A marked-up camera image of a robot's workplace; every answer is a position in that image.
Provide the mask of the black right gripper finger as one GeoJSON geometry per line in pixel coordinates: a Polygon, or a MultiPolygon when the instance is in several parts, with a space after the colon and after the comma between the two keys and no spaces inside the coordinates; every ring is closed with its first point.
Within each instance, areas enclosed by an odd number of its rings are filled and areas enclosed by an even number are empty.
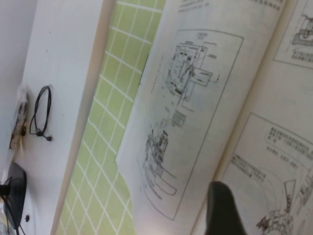
{"type": "Polygon", "coordinates": [[[208,235],[245,235],[230,188],[220,181],[212,181],[208,188],[206,233],[208,235]]]}

